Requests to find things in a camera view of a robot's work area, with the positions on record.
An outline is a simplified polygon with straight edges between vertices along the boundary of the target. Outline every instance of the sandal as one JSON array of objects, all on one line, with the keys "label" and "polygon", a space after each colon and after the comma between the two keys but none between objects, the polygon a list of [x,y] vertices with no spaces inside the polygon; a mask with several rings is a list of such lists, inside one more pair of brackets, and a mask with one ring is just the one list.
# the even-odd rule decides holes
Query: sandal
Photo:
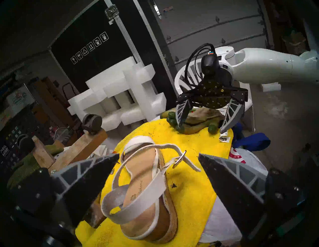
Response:
[{"label": "sandal", "polygon": [[[164,163],[160,149],[174,149],[178,157]],[[197,172],[197,168],[185,153],[174,144],[157,145],[148,136],[133,137],[124,147],[122,165],[117,170],[112,191],[102,201],[101,210],[111,221],[121,225],[123,234],[133,240],[167,243],[177,231],[177,215],[166,181],[166,170],[185,161]],[[128,185],[119,186],[123,167],[131,175]],[[120,207],[115,214],[110,211]]]}]

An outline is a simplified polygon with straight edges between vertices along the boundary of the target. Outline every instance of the sandal buckle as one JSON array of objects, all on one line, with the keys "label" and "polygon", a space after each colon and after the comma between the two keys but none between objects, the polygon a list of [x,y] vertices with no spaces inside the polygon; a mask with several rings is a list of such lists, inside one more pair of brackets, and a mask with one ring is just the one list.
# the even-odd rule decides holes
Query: sandal buckle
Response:
[{"label": "sandal buckle", "polygon": [[184,153],[182,153],[182,155],[178,158],[176,158],[177,160],[175,161],[174,165],[173,165],[173,169],[182,161],[182,159],[184,158],[186,154],[186,150],[184,151]]}]

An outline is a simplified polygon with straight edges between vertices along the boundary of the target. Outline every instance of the bolt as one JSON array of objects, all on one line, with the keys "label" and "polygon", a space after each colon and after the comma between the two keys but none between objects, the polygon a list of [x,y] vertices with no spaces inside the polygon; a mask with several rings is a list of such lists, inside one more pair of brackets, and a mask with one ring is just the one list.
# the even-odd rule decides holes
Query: bolt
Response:
[{"label": "bolt", "polygon": [[275,193],[275,196],[278,198],[278,199],[283,199],[284,197],[282,196],[282,194],[280,193]]}]

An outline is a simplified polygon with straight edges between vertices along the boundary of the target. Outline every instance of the yellow towel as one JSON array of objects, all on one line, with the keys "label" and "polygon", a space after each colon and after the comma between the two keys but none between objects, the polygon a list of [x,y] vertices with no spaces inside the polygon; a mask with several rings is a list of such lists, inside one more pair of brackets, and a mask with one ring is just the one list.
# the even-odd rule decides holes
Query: yellow towel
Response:
[{"label": "yellow towel", "polygon": [[[175,238],[163,245],[196,246],[216,199],[216,193],[198,161],[198,154],[209,154],[227,159],[233,139],[232,130],[228,130],[228,136],[231,137],[230,142],[224,143],[219,141],[219,133],[211,135],[207,128],[195,134],[185,135],[170,127],[166,119],[161,119],[145,123],[135,129],[117,145],[115,151],[121,154],[126,143],[137,135],[149,136],[156,144],[176,144],[182,151],[187,150],[186,156],[202,170],[195,172],[185,162],[181,162],[175,169],[170,167],[166,172],[169,191],[177,213],[178,230]],[[166,162],[177,156],[172,149],[161,151]],[[111,191],[113,177],[119,167],[120,164],[116,164],[113,175],[109,175],[106,180],[101,200]],[[119,185],[129,182],[130,175],[123,169]],[[120,225],[116,225],[109,219],[104,220],[97,229],[92,229],[83,221],[78,225],[75,233],[83,246],[159,246],[144,240],[126,238]]]}]

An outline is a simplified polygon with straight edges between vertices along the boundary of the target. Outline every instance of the wooden board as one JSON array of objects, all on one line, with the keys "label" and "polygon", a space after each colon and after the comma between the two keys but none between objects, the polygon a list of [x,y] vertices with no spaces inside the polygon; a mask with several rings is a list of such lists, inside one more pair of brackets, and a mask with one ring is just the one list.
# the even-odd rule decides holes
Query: wooden board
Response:
[{"label": "wooden board", "polygon": [[36,137],[32,137],[35,148],[32,150],[32,154],[39,166],[49,168],[55,162],[55,158],[46,150],[44,144]]},{"label": "wooden board", "polygon": [[104,129],[101,129],[96,135],[85,133],[59,157],[49,168],[49,172],[52,170],[59,171],[71,163],[86,159],[107,137],[108,135]]}]

